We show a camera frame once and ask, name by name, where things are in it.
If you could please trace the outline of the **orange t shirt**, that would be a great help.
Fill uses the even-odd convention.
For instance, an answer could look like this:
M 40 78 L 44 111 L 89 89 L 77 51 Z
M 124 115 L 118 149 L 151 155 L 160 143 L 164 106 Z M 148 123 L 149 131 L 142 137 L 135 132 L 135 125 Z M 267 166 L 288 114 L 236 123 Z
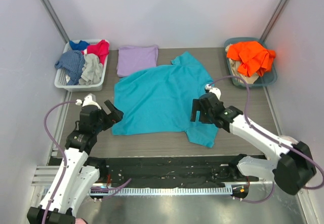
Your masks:
M 271 72 L 276 57 L 274 50 L 266 49 L 257 41 L 229 44 L 225 51 L 234 71 L 246 78 L 262 77 Z

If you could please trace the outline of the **right aluminium corner post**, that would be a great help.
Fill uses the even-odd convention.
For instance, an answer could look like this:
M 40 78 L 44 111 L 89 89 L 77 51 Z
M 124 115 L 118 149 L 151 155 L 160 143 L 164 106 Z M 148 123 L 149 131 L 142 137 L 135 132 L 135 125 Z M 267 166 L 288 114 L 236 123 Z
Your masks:
M 270 35 L 272 29 L 274 28 L 276 22 L 279 20 L 280 15 L 283 13 L 285 7 L 287 6 L 289 0 L 279 0 L 273 14 L 271 15 L 271 18 L 269 19 L 261 37 L 260 41 L 264 42 Z

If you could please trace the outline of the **pink cloth at bottom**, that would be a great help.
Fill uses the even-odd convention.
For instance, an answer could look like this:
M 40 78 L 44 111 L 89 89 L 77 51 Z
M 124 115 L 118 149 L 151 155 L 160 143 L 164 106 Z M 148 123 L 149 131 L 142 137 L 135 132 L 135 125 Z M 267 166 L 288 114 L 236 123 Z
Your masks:
M 82 218 L 77 218 L 75 220 L 75 224 L 88 224 L 88 223 Z

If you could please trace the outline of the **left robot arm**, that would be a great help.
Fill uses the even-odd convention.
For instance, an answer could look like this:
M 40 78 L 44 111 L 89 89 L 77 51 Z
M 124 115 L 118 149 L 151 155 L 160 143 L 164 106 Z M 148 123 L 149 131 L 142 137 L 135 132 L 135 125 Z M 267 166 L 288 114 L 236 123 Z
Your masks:
M 92 185 L 107 179 L 105 160 L 90 157 L 90 152 L 98 134 L 120 122 L 124 114 L 110 100 L 104 102 L 110 111 L 106 113 L 93 94 L 74 103 L 81 106 L 79 120 L 66 138 L 63 159 L 48 192 L 27 213 L 29 223 L 75 223 L 77 211 Z

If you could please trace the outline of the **white round mesh hamper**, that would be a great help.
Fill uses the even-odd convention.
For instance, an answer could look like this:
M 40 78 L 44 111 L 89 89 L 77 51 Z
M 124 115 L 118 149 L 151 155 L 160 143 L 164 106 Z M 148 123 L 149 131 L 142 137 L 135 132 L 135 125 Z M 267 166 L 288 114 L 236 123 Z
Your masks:
M 282 135 L 282 136 L 280 136 L 280 138 L 289 141 L 291 144 L 298 144 L 299 143 L 298 140 L 296 140 L 296 139 L 294 139 L 293 137 L 290 137 L 290 136 Z

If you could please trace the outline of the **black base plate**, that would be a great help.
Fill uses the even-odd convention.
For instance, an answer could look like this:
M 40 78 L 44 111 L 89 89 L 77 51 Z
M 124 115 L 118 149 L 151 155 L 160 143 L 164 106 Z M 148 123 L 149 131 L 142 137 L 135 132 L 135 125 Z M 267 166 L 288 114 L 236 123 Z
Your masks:
M 234 168 L 235 156 L 95 158 L 83 164 L 99 170 L 99 182 L 130 188 L 207 188 L 225 182 L 256 182 Z

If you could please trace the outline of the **teal plastic basket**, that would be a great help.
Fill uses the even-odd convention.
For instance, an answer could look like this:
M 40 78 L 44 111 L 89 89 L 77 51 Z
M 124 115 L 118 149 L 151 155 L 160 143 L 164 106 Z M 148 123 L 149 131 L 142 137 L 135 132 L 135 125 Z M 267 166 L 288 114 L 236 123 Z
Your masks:
M 247 42 L 247 41 L 257 41 L 267 49 L 267 46 L 265 45 L 264 42 L 260 41 L 260 39 L 251 38 L 251 37 L 230 38 L 230 39 L 226 40 L 226 42 L 224 44 L 224 48 L 226 48 L 229 44 L 236 44 L 238 42 Z M 271 72 L 265 73 L 264 76 L 262 76 L 262 77 L 255 76 L 255 77 L 246 78 L 234 71 L 234 66 L 230 64 L 230 61 L 228 58 L 226 58 L 226 61 L 227 61 L 228 67 L 229 67 L 230 74 L 241 78 L 241 80 L 238 80 L 236 78 L 232 79 L 233 84 L 238 87 L 243 87 L 244 83 L 247 83 L 248 86 L 251 88 L 266 87 L 268 85 L 273 84 L 277 80 L 277 73 L 276 73 L 274 64 L 272 65 Z

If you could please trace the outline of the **aluminium frame rails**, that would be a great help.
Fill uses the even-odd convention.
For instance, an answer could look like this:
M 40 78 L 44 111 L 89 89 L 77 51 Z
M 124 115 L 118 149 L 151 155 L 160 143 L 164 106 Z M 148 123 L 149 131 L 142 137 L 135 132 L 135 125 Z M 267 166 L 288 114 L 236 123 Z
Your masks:
M 37 166 L 31 185 L 32 186 L 51 185 L 58 170 L 59 170 L 59 166 Z

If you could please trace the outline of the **white plastic basket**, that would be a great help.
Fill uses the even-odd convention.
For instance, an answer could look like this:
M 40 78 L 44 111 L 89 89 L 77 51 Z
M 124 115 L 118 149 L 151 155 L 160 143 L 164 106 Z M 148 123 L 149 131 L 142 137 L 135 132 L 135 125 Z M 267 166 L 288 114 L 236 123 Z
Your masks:
M 90 45 L 95 45 L 97 43 L 99 43 L 102 39 L 88 39 L 88 40 L 84 40 L 85 42 L 89 43 Z M 72 50 L 69 42 L 66 43 L 63 53 Z M 65 71 L 65 69 L 58 69 L 57 73 L 56 73 L 56 77 L 55 77 L 55 81 L 54 81 L 54 85 L 55 87 L 59 88 L 59 89 L 65 89 L 66 91 L 69 92 L 94 92 L 94 91 L 101 91 L 102 87 L 103 87 L 103 83 L 104 83 L 104 78 L 105 78 L 105 74 L 106 74 L 106 68 L 108 65 L 108 56 L 106 56 L 105 58 L 105 62 L 103 65 L 103 73 L 102 73 L 102 77 L 99 83 L 94 84 L 94 85 L 73 85 L 73 86 L 68 86 L 67 82 L 66 82 L 66 75 L 67 72 Z

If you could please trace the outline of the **blue checked shirt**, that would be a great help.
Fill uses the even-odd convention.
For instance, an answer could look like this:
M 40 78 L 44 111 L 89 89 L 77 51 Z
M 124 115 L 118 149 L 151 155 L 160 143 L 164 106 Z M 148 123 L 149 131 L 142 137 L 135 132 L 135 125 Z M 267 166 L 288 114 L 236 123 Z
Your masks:
M 78 50 L 70 50 L 61 55 L 54 67 L 56 69 L 64 69 L 66 74 L 70 77 L 66 84 L 68 86 L 74 86 L 78 84 L 81 78 L 84 64 L 85 59 L 83 53 Z

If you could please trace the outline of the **aluminium corner post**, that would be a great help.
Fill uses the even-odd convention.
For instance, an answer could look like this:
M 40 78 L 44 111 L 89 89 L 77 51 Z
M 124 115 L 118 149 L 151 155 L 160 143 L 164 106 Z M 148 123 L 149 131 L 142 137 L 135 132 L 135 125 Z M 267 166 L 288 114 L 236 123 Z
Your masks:
M 269 19 L 261 37 L 260 41 L 264 42 L 270 35 L 272 29 L 274 28 L 276 22 L 279 20 L 280 15 L 283 13 L 285 7 L 287 6 L 289 0 L 279 0 L 273 14 L 271 15 L 271 18 Z
M 54 23 L 57 31 L 59 32 L 60 36 L 62 37 L 65 43 L 69 42 L 69 36 L 65 31 L 58 15 L 56 14 L 50 0 L 40 0 L 44 8 L 46 9 L 49 17 L 51 18 L 52 22 Z

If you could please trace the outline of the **grey t shirt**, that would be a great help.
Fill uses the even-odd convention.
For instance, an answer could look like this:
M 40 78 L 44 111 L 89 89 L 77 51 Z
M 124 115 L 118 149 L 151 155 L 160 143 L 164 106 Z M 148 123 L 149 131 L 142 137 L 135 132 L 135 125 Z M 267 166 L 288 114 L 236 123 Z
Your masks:
M 82 75 L 78 81 L 79 85 L 88 86 L 100 83 L 103 74 L 103 65 L 95 54 L 85 54 L 85 63 L 82 68 Z

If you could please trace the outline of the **red t shirt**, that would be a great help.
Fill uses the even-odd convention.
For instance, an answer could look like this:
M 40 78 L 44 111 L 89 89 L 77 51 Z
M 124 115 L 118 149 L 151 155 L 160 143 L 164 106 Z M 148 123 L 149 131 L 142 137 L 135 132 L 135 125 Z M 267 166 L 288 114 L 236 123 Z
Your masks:
M 102 65 L 105 64 L 105 60 L 109 54 L 109 42 L 106 40 L 101 40 L 99 43 L 95 45 L 89 45 L 87 48 L 83 51 L 83 54 L 95 54 Z

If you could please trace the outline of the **royal blue t shirt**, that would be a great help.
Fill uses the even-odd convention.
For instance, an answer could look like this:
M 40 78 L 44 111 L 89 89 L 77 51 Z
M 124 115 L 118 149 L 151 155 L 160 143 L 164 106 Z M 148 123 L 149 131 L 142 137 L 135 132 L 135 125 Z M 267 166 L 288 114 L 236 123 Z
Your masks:
M 72 50 L 83 51 L 85 50 L 90 44 L 86 41 L 80 40 L 79 42 L 69 41 L 69 45 Z

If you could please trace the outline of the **teal t shirt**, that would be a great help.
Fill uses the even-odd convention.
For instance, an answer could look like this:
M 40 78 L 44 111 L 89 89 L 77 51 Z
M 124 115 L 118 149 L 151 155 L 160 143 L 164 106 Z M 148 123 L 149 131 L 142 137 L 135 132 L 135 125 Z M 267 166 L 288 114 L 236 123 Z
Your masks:
M 212 148 L 218 128 L 192 122 L 192 101 L 212 82 L 205 67 L 189 52 L 170 65 L 160 65 L 120 79 L 114 86 L 114 105 L 124 113 L 113 135 L 185 132 L 188 141 Z

